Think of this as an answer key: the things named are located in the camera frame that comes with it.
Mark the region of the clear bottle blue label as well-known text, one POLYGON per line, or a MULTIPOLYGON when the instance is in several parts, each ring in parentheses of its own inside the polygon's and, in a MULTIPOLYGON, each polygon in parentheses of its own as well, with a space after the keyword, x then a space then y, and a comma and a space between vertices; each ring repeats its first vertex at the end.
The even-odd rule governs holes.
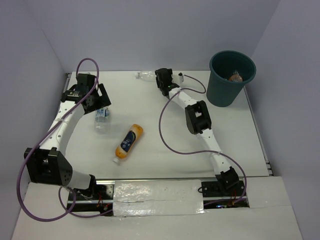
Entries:
POLYGON ((110 110, 103 107, 95 111, 94 128, 97 133, 105 134, 110 126, 110 110))

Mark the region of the orange bottle blue label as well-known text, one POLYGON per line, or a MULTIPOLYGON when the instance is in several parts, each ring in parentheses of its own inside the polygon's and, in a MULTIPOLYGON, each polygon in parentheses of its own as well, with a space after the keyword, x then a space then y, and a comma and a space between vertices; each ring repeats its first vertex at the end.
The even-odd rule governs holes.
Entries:
POLYGON ((124 139, 115 149, 115 157, 112 159, 112 161, 117 165, 120 165, 123 160, 129 155, 130 150, 142 136, 143 132, 144 129, 140 125, 133 124, 128 130, 124 139))

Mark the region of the orange label tea bottle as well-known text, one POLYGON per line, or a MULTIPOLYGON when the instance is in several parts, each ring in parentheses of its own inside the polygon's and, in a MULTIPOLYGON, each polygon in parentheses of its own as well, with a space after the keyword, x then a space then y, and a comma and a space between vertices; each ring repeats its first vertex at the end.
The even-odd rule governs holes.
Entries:
POLYGON ((228 78, 228 81, 241 83, 243 82, 243 78, 238 71, 234 71, 232 75, 228 78))

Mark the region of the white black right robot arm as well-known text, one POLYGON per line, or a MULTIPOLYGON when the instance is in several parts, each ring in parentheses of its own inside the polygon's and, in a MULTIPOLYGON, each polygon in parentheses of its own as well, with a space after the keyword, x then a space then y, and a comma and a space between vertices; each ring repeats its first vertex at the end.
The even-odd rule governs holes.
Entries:
POLYGON ((170 151, 180 155, 209 153, 209 160, 217 179, 217 190, 221 195, 228 196, 234 191, 235 186, 238 185, 240 181, 236 170, 231 165, 233 160, 221 152, 221 148, 212 130, 212 120, 206 102, 203 100, 195 100, 185 92, 188 90, 204 94, 206 93, 206 89, 198 91, 188 87, 180 87, 173 80, 173 70, 171 68, 160 68, 156 70, 155 80, 157 88, 161 91, 162 95, 168 98, 168 102, 161 110, 158 121, 158 131, 163 144, 170 151), (176 103, 184 110, 187 129, 202 142, 205 147, 204 150, 179 152, 165 142, 161 130, 161 121, 166 107, 171 102, 176 103))

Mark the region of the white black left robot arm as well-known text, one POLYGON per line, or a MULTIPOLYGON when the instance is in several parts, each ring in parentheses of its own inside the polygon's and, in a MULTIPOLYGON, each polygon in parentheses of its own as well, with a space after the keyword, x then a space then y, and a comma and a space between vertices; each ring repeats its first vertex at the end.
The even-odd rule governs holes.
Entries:
POLYGON ((111 105, 103 84, 94 87, 96 76, 79 73, 77 83, 61 96, 58 113, 51 125, 52 133, 30 154, 26 163, 31 182, 69 187, 86 199, 98 194, 96 178, 75 170, 65 157, 68 142, 79 120, 86 114, 111 105))

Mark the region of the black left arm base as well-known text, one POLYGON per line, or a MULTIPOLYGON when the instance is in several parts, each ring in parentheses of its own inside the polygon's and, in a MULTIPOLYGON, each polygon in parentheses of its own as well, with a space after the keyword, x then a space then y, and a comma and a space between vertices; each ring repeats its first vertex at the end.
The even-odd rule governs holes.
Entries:
POLYGON ((113 214, 114 186, 112 183, 98 183, 92 193, 89 193, 88 190, 75 190, 76 202, 71 212, 111 216, 113 214))

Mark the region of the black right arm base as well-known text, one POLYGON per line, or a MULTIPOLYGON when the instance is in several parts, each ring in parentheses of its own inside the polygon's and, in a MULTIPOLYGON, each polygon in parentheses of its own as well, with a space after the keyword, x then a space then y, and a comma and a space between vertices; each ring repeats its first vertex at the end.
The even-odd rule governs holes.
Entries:
POLYGON ((244 190, 244 182, 241 180, 235 186, 230 189, 220 189, 217 181, 203 181, 201 187, 198 188, 198 192, 202 194, 204 198, 219 198, 223 197, 240 197, 244 190))

